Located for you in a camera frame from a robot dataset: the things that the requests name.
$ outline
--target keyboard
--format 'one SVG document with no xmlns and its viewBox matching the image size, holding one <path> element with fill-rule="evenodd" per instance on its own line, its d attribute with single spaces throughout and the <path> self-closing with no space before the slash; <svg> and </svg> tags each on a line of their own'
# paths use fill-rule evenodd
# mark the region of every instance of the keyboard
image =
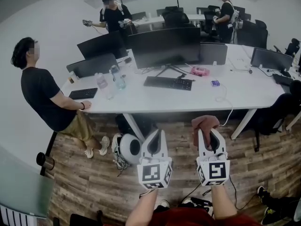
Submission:
<svg viewBox="0 0 301 226">
<path fill-rule="evenodd" d="M 144 86 L 191 90 L 192 80 L 148 76 Z"/>
<path fill-rule="evenodd" d="M 280 85 L 287 85 L 290 86 L 290 84 L 292 83 L 293 79 L 291 78 L 287 78 L 285 76 L 282 75 L 278 75 L 278 74 L 274 74 L 273 75 L 274 80 L 276 81 L 277 84 Z"/>
<path fill-rule="evenodd" d="M 71 91 L 69 97 L 73 100 L 92 99 L 97 92 L 97 88 L 80 89 Z"/>
</svg>

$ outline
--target pink cloth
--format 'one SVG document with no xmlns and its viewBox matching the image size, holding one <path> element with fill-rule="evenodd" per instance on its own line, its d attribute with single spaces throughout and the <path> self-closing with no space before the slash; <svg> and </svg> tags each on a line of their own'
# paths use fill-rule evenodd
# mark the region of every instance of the pink cloth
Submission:
<svg viewBox="0 0 301 226">
<path fill-rule="evenodd" d="M 210 146 L 210 132 L 212 128 L 217 128 L 220 122 L 215 116 L 203 115 L 191 121 L 193 127 L 193 144 L 198 146 L 198 130 L 201 129 L 205 136 L 205 145 Z"/>
</svg>

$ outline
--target water bottle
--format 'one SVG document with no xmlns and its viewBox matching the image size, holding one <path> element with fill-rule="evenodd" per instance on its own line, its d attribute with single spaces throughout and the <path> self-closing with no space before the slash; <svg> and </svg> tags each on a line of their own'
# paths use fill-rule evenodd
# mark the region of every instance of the water bottle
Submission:
<svg viewBox="0 0 301 226">
<path fill-rule="evenodd" d="M 96 83 L 101 90 L 102 93 L 104 93 L 105 97 L 110 100 L 113 98 L 113 95 L 110 91 L 108 82 L 105 80 L 105 77 L 102 73 L 96 73 L 95 74 Z"/>
<path fill-rule="evenodd" d="M 110 70 L 112 76 L 113 76 L 113 81 L 115 82 L 116 86 L 118 89 L 122 90 L 126 87 L 126 83 L 122 77 L 122 74 L 119 70 L 119 68 L 116 65 L 113 65 Z"/>
</svg>

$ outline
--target trash can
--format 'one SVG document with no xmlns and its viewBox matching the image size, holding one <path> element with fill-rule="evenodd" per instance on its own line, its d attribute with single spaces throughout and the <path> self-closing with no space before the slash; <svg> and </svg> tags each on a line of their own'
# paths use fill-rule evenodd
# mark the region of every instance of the trash can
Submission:
<svg viewBox="0 0 301 226">
<path fill-rule="evenodd" d="M 37 155 L 37 164 L 51 171 L 55 167 L 55 160 L 44 153 L 39 153 Z"/>
</svg>

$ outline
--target white desk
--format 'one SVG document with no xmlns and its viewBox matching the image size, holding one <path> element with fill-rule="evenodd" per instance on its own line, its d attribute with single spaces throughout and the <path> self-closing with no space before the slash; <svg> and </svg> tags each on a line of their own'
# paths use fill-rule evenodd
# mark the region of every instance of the white desk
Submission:
<svg viewBox="0 0 301 226">
<path fill-rule="evenodd" d="M 194 25 L 196 25 L 197 21 L 205 20 L 205 16 L 203 14 L 192 14 L 192 15 L 187 15 L 188 19 L 190 21 L 194 22 Z M 161 24 L 164 23 L 164 18 L 162 16 L 159 17 L 152 17 L 152 18 L 147 18 L 147 19 L 140 19 L 140 20 L 135 20 L 133 21 L 134 24 L 137 25 L 150 25 L 150 30 L 152 31 L 152 24 Z"/>
<path fill-rule="evenodd" d="M 227 59 L 226 65 L 202 65 L 202 67 L 210 70 L 208 77 L 187 74 L 186 79 L 196 80 L 192 84 L 191 91 L 145 87 L 143 84 L 146 77 L 157 75 L 161 69 L 141 75 L 135 73 L 137 68 L 134 59 L 129 65 L 120 63 L 122 74 L 126 75 L 127 87 L 121 91 L 115 89 L 115 96 L 112 100 L 106 100 L 101 91 L 98 90 L 96 96 L 90 100 L 92 107 L 86 112 L 123 113 L 137 137 L 144 141 L 142 133 L 131 116 L 132 113 L 231 110 L 232 106 L 229 102 L 216 101 L 218 97 L 225 96 L 226 87 L 227 100 L 232 103 L 234 110 L 249 109 L 231 136 L 232 139 L 235 139 L 257 109 L 270 107 L 284 91 L 280 85 L 274 82 L 272 77 L 267 77 L 257 68 L 252 68 L 253 74 L 248 71 L 237 70 L 248 69 L 251 61 L 240 45 L 228 45 L 227 58 L 231 59 L 236 69 Z M 190 67 L 182 66 L 181 68 L 190 71 Z M 161 76 L 176 78 L 179 75 L 176 71 L 166 70 Z M 110 87 L 115 88 L 111 76 L 106 74 L 105 77 Z M 212 87 L 211 81 L 216 79 L 224 86 Z M 62 92 L 69 95 L 72 90 L 96 87 L 94 77 L 87 77 L 74 84 L 67 81 L 62 87 Z"/>
</svg>

